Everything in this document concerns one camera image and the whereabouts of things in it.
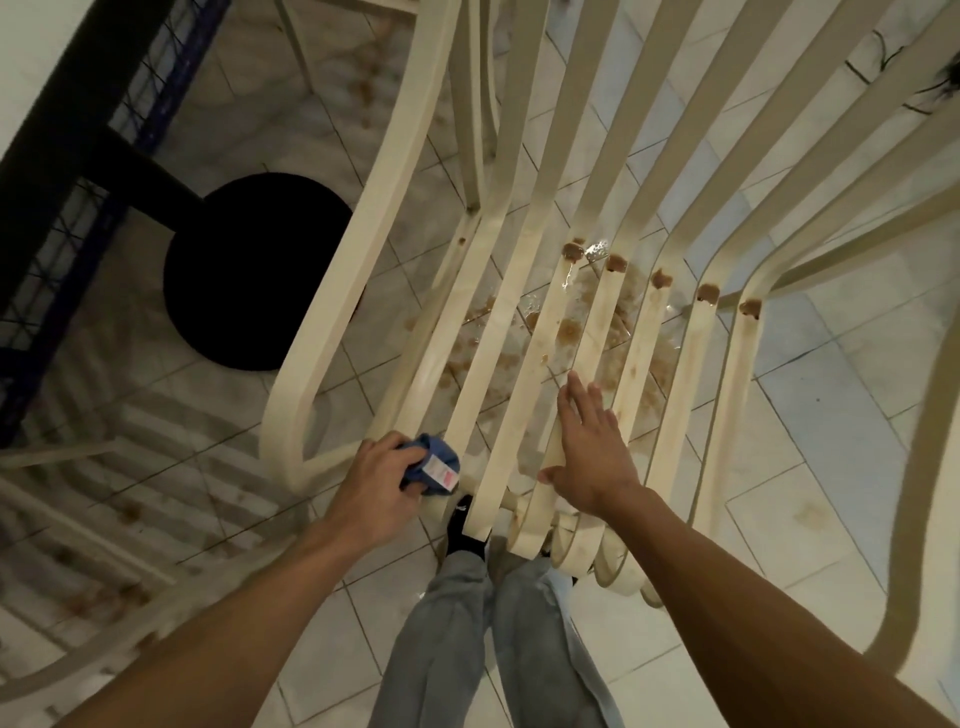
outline forearm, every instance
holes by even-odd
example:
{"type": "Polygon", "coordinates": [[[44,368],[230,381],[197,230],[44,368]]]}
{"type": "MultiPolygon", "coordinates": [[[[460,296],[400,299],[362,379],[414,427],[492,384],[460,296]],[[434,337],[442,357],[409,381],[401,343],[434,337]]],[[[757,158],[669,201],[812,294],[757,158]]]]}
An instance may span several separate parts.
{"type": "Polygon", "coordinates": [[[317,523],[67,716],[64,728],[246,728],[307,622],[358,553],[317,523]]]}
{"type": "Polygon", "coordinates": [[[950,725],[652,491],[624,491],[607,520],[650,578],[732,728],[950,725]]]}

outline white tabletop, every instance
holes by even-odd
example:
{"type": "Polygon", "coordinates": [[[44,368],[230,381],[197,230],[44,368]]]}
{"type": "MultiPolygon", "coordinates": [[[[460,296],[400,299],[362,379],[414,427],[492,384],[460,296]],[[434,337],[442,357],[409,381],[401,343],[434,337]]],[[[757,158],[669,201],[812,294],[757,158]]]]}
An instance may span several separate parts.
{"type": "Polygon", "coordinates": [[[0,0],[0,158],[93,0],[0,0]]]}

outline pants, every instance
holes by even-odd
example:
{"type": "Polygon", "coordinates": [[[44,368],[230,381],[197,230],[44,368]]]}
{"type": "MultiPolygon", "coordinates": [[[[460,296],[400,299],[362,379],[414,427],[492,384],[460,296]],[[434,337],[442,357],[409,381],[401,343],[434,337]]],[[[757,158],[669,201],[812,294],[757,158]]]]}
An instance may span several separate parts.
{"type": "Polygon", "coordinates": [[[488,627],[514,728],[623,728],[570,621],[571,587],[538,558],[494,593],[479,556],[450,554],[396,638],[371,728],[462,726],[484,674],[488,627]]]}

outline white tag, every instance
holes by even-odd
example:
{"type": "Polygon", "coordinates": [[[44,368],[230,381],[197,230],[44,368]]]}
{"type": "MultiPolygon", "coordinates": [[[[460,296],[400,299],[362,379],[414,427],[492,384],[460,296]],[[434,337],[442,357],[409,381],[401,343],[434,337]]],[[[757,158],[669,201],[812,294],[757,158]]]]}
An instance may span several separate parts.
{"type": "Polygon", "coordinates": [[[422,469],[440,483],[448,493],[451,493],[460,481],[460,474],[436,455],[430,455],[430,459],[426,461],[426,465],[422,469]]]}

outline black disc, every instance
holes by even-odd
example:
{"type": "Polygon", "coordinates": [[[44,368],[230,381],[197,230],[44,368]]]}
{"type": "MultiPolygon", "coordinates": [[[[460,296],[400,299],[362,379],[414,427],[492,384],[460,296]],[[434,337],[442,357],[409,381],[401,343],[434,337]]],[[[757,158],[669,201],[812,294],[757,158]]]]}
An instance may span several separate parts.
{"type": "Polygon", "coordinates": [[[298,175],[252,175],[211,192],[167,252],[170,320],[211,361],[278,369],[350,215],[336,193],[298,175]]]}

